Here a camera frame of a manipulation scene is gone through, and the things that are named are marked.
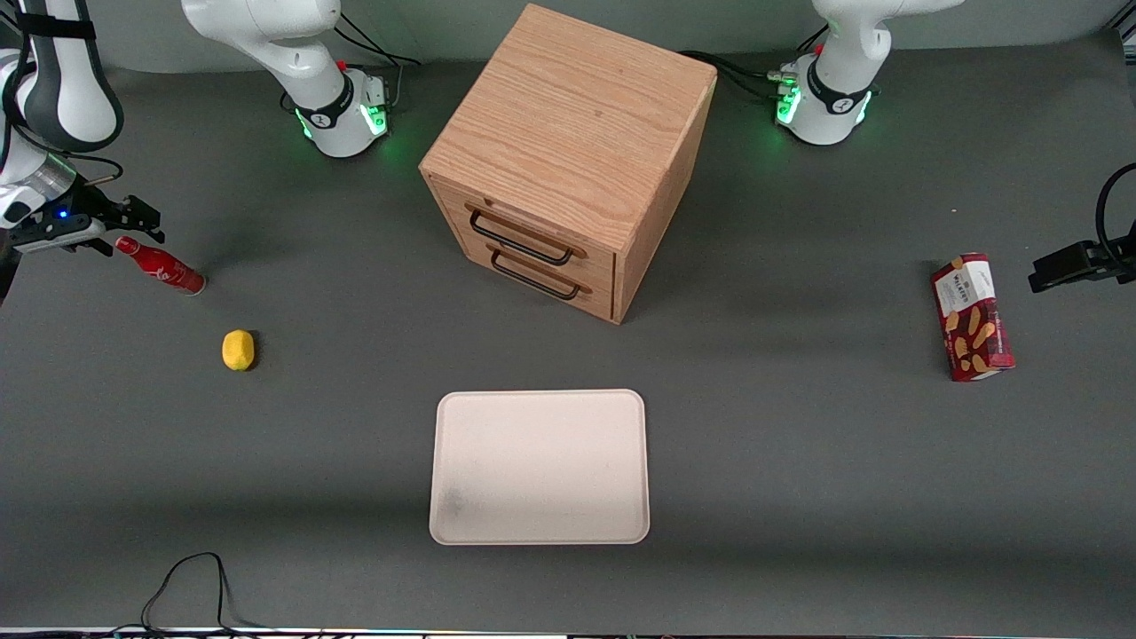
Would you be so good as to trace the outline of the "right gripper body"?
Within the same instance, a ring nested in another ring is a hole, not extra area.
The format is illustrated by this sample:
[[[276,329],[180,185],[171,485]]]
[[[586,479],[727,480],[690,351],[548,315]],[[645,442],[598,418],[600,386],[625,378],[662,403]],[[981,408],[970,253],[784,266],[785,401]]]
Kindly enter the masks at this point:
[[[50,198],[27,185],[3,186],[3,229],[17,234],[69,234],[101,224],[111,201],[97,186],[75,183]]]

